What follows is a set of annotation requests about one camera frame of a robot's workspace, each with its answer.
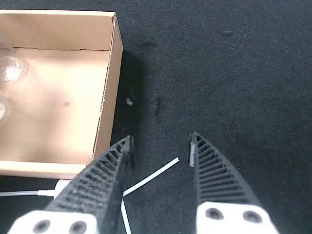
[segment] small debris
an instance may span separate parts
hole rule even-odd
[[[128,106],[132,106],[133,105],[133,102],[130,100],[130,98],[126,99],[126,103],[127,103]]]
[[[223,31],[223,35],[227,36],[227,37],[231,37],[233,34],[233,31],[232,30],[225,30]]]

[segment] black carpet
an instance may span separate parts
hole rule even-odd
[[[1,0],[0,8],[117,12],[125,52],[112,142],[132,134],[137,146],[126,187],[181,159],[125,198],[133,233],[194,232],[191,131],[239,168],[281,234],[312,233],[310,0]],[[0,189],[55,182],[2,176]],[[1,231],[48,201],[1,198]]]

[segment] open cardboard box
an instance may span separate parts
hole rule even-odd
[[[0,85],[0,174],[71,179],[110,146],[122,41],[113,12],[0,10],[27,62]]]

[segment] transparent sphere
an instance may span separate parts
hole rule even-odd
[[[0,57],[0,82],[14,81],[26,72],[26,63],[16,56]]]
[[[6,105],[4,101],[2,101],[0,98],[0,122],[1,120],[3,120],[5,114],[6,114]]]

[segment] bolt hole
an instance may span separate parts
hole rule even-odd
[[[87,224],[83,221],[73,223],[69,228],[69,234],[84,234],[87,230]]]
[[[208,210],[206,210],[206,217],[215,220],[220,220],[224,218],[222,212],[216,208],[209,208]]]
[[[34,233],[44,233],[46,230],[49,229],[49,226],[51,224],[50,220],[41,220],[39,221],[33,228]]]
[[[261,223],[262,218],[259,214],[254,211],[245,211],[243,213],[244,220],[251,222],[251,223]]]

